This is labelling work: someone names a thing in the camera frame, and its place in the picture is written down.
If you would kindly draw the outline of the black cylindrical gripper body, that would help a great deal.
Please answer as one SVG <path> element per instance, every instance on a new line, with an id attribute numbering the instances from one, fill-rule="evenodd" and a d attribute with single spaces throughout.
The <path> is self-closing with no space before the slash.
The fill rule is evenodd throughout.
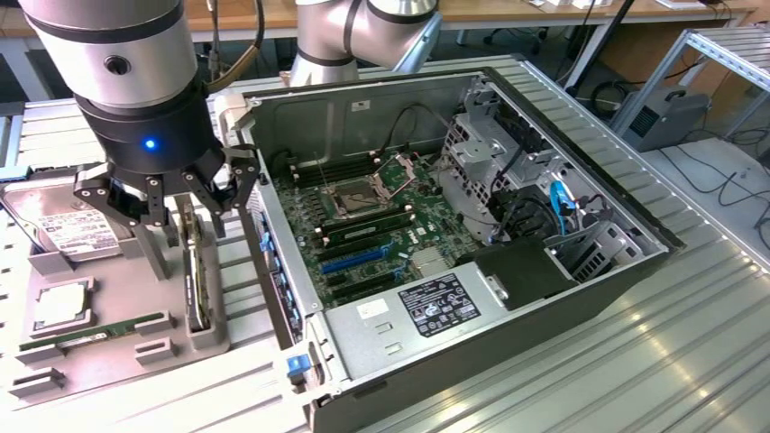
<path id="1" fill-rule="evenodd" d="M 201 80 L 154 106 L 117 108 L 82 96 L 75 100 L 114 166 L 111 174 L 123 183 L 143 186 L 157 177 L 169 186 L 182 186 L 187 171 L 205 183 L 213 181 L 226 156 Z"/>

